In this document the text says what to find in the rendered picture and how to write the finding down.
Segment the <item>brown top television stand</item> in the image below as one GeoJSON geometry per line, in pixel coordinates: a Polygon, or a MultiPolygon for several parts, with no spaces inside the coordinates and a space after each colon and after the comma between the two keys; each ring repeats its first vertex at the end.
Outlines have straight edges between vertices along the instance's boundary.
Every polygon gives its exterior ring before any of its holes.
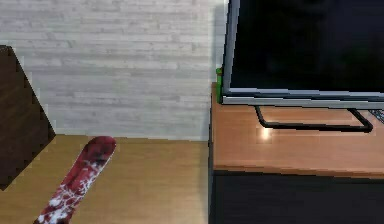
{"type": "Polygon", "coordinates": [[[280,130],[211,103],[208,224],[384,224],[384,122],[369,133],[280,130]]]}

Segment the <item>black flat television set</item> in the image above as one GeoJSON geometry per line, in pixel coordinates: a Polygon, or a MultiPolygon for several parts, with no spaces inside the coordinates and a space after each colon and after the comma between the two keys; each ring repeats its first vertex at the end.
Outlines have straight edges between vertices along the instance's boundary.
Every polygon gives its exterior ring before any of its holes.
{"type": "Polygon", "coordinates": [[[384,111],[384,0],[228,0],[221,104],[384,111]]]}

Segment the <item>green small object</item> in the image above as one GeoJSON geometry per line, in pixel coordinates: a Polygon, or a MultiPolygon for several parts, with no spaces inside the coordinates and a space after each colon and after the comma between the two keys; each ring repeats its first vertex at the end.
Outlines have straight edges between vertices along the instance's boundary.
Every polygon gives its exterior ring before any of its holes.
{"type": "Polygon", "coordinates": [[[222,67],[216,68],[216,101],[219,104],[221,104],[222,102],[221,91],[222,91],[222,67]]]}

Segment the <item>red and white board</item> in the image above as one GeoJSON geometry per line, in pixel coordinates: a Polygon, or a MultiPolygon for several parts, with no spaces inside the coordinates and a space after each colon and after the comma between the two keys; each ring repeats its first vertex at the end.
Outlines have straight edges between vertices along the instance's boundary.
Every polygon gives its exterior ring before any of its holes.
{"type": "Polygon", "coordinates": [[[115,148],[113,137],[91,139],[33,224],[70,224],[78,205],[112,158],[115,148]]]}

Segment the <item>dark brown wooden furniture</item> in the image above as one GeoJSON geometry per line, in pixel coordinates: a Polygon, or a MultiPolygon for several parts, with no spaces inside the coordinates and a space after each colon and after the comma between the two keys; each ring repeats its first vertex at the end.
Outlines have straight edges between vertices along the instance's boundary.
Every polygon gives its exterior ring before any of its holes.
{"type": "Polygon", "coordinates": [[[0,45],[0,190],[55,136],[13,48],[0,45]]]}

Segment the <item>dark grey remote control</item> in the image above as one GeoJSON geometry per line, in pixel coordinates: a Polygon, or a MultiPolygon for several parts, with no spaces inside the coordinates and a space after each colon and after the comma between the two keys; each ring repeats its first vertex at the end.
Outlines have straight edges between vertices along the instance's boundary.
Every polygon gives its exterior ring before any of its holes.
{"type": "Polygon", "coordinates": [[[383,110],[370,110],[370,113],[375,116],[381,123],[384,124],[384,111],[383,110]]]}

